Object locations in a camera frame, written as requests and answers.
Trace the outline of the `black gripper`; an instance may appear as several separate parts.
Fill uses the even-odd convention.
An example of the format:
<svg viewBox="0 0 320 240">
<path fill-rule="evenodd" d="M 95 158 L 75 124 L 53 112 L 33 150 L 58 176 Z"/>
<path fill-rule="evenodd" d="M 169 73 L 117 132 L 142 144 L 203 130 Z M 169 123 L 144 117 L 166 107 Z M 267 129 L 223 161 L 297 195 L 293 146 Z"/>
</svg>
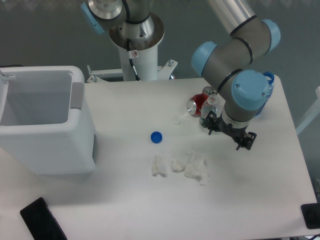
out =
<svg viewBox="0 0 320 240">
<path fill-rule="evenodd" d="M 232 123 L 226 123 L 222 116 L 217 120 L 217 115 L 212 110 L 208 113 L 204 120 L 204 127 L 208 129 L 208 134 L 212 132 L 221 132 L 233 139 L 237 143 L 236 150 L 244 148 L 251 150 L 252 145 L 257 137 L 255 132 L 246 132 L 246 127 L 235 128 Z"/>
</svg>

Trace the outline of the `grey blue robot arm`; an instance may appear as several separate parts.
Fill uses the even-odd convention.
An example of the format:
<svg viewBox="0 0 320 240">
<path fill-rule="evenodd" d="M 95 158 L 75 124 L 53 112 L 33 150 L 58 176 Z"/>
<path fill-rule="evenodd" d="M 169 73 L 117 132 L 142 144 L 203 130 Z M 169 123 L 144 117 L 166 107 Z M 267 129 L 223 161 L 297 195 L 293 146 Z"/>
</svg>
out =
<svg viewBox="0 0 320 240">
<path fill-rule="evenodd" d="M 257 135 L 246 129 L 267 101 L 270 87 L 265 75 L 247 66 L 279 44 L 280 29 L 269 19 L 259 19 L 245 0 L 211 0 L 209 5 L 231 39 L 225 45 L 207 41 L 191 57 L 193 69 L 225 101 L 221 114 L 210 112 L 204 126 L 250 150 Z M 165 31 L 149 1 L 85 0 L 80 8 L 94 31 L 108 33 L 117 46 L 124 80 L 160 78 L 158 44 Z"/>
</svg>

